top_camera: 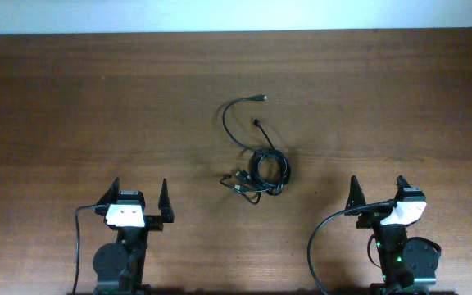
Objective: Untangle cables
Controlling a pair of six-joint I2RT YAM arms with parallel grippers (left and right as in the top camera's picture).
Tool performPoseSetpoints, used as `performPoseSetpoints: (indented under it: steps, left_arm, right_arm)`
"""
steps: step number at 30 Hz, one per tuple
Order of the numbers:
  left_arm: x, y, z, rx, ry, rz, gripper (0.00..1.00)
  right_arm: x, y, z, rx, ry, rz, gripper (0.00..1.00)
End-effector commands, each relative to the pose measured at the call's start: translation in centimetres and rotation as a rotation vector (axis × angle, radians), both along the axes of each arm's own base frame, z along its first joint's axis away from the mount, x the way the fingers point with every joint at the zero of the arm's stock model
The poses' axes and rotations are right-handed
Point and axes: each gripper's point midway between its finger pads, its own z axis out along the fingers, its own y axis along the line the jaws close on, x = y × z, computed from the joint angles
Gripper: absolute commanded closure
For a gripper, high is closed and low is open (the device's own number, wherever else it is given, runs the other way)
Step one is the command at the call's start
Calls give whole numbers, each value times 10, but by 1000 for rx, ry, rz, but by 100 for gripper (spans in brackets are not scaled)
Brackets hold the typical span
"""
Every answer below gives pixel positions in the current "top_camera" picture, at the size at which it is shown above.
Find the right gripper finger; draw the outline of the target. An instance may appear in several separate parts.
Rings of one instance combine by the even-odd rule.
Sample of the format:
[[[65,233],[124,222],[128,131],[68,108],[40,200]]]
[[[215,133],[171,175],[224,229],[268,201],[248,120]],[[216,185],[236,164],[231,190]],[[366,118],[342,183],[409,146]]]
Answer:
[[[403,200],[410,193],[411,193],[411,186],[409,185],[409,183],[406,181],[406,179],[402,175],[399,175],[397,177],[396,199],[397,200]]]
[[[349,194],[345,206],[346,216],[358,216],[366,205],[365,195],[361,189],[359,181],[355,175],[351,177]]]

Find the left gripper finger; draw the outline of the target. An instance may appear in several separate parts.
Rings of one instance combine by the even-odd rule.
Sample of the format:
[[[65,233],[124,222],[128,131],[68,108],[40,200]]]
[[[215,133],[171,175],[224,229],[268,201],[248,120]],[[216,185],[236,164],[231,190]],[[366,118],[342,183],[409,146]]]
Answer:
[[[166,179],[163,179],[161,193],[158,200],[158,209],[161,212],[162,223],[173,223],[175,220],[175,213],[170,202],[168,192],[168,184]]]
[[[97,206],[105,206],[115,204],[120,193],[120,179],[116,177],[110,188],[103,194],[103,196],[96,202]]]

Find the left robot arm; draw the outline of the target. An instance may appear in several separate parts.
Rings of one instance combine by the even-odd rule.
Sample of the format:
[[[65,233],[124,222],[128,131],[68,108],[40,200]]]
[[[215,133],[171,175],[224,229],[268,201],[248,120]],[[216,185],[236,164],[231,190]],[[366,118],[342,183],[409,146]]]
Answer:
[[[94,255],[93,269],[97,275],[95,294],[150,294],[143,283],[143,270],[148,234],[161,232],[165,224],[174,222],[167,182],[163,181],[157,203],[158,215],[147,215],[144,195],[139,190],[120,189],[115,179],[96,203],[95,213],[105,225],[116,231],[116,240],[101,246]]]

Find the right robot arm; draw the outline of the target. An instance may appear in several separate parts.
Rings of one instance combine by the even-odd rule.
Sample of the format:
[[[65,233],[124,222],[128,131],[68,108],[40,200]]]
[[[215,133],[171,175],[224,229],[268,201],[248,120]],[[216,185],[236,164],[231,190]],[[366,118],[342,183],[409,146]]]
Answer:
[[[403,176],[397,177],[394,198],[368,204],[356,176],[351,177],[345,209],[357,216],[358,229],[371,229],[376,242],[383,281],[371,284],[370,294],[428,294],[436,284],[436,269],[441,247],[421,237],[408,237],[407,228],[418,222],[427,206],[421,188],[412,187]]]

